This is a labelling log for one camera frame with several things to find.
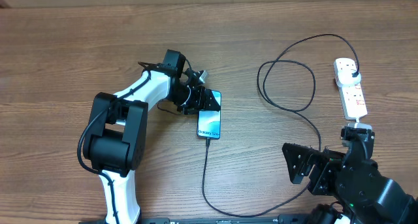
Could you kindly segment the Samsung Galaxy smartphone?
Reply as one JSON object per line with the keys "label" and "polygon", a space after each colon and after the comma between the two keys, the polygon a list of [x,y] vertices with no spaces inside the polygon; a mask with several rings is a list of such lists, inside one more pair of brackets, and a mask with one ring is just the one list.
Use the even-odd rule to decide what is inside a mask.
{"label": "Samsung Galaxy smartphone", "polygon": [[221,137],[221,111],[201,110],[197,121],[197,136],[211,139]]}

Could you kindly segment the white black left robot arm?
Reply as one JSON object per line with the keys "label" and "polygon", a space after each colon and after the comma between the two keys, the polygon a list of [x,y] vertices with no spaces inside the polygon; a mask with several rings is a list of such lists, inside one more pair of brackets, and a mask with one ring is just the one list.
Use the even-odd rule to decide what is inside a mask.
{"label": "white black left robot arm", "polygon": [[208,73],[185,68],[187,58],[167,50],[160,63],[140,62],[141,77],[114,94],[98,93],[77,145],[82,168],[100,177],[107,213],[101,223],[140,223],[135,170],[146,145],[149,111],[162,100],[180,114],[198,116],[197,135],[221,136],[221,93],[205,87]]}

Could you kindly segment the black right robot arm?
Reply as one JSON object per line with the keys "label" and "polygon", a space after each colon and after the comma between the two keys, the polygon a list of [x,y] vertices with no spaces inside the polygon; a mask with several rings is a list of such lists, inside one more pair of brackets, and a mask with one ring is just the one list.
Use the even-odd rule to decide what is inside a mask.
{"label": "black right robot arm", "polygon": [[333,196],[360,223],[417,223],[417,199],[394,180],[384,177],[371,160],[372,138],[342,138],[347,153],[285,143],[282,147],[290,181],[309,177],[313,195]]}

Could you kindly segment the white charger adapter plug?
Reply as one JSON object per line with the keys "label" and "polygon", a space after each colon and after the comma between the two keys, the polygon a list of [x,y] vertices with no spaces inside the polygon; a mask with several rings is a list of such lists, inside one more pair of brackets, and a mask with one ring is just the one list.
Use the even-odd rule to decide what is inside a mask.
{"label": "white charger adapter plug", "polygon": [[341,71],[339,70],[336,73],[335,81],[339,88],[354,86],[355,84],[359,84],[361,82],[361,74],[358,73],[354,76],[356,72],[354,70],[348,71]]}

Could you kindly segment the white power extension strip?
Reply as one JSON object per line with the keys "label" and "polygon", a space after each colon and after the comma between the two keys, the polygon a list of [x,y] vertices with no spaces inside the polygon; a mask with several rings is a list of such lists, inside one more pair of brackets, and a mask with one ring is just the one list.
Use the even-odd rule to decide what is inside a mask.
{"label": "white power extension strip", "polygon": [[[354,70],[357,71],[357,66],[354,60],[350,58],[338,58],[333,63],[334,73],[341,71]],[[361,83],[354,86],[339,88],[340,100],[344,112],[344,117],[347,120],[359,120],[368,114],[366,103],[361,88]]]}

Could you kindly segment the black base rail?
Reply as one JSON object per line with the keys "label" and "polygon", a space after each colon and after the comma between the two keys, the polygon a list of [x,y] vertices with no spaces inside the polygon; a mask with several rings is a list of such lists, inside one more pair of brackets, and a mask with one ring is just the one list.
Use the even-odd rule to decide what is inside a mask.
{"label": "black base rail", "polygon": [[278,217],[251,218],[198,218],[198,219],[169,219],[155,217],[144,219],[139,217],[138,224],[302,224],[306,223],[309,214],[282,214]]}

